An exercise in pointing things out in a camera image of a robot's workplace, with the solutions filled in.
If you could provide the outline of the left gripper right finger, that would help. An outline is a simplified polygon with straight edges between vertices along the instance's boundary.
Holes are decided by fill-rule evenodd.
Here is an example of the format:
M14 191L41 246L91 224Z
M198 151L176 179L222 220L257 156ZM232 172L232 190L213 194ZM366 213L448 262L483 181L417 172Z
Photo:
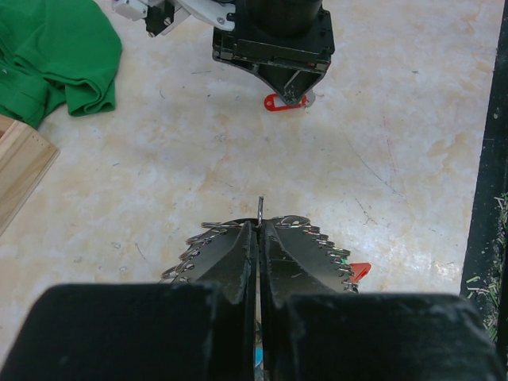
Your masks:
M320 293L280 298L260 279L272 380L497 380L474 306L456 294Z

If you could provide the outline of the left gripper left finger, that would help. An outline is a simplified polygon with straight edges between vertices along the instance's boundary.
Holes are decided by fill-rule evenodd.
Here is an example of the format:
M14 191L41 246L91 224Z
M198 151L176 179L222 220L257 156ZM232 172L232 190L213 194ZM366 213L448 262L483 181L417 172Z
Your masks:
M29 311L1 377L253 379L253 223L209 224L157 283L48 288Z

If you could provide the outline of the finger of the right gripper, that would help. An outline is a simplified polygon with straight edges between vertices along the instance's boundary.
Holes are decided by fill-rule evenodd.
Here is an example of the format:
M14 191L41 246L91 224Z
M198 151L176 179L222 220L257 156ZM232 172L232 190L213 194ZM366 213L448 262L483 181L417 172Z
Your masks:
M325 73L301 68L261 65L257 75L285 104L296 106L303 96L324 78Z

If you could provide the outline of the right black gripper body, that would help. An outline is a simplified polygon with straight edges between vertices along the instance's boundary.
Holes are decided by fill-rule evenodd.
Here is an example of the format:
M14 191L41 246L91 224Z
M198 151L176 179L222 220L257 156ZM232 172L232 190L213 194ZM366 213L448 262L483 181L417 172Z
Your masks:
M232 1L233 31L215 28L212 57L323 75L335 51L331 13L321 1Z

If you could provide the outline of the key with red tag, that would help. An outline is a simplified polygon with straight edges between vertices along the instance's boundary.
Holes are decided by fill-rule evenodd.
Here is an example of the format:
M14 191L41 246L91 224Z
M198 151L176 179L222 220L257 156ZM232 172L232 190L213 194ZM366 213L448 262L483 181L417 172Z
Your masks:
M309 91L296 105L286 104L277 94L270 94L264 99L264 107L269 112L280 112L311 107L316 99L313 91Z

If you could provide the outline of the bunch of coloured keys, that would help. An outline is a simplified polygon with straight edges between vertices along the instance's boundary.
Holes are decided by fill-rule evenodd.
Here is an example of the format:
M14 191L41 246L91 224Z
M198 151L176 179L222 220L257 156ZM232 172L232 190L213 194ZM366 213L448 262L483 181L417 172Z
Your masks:
M349 264L349 266L351 267L352 271L349 280L352 283L358 283L371 270L370 263L353 263Z

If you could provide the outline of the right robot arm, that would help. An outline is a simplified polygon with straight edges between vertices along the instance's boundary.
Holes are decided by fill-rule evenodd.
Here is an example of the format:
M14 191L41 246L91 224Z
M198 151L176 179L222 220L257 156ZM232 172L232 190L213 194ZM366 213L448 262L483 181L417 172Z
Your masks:
M269 86L288 106L323 80L335 52L331 13L320 1L183 1L214 28L212 57Z

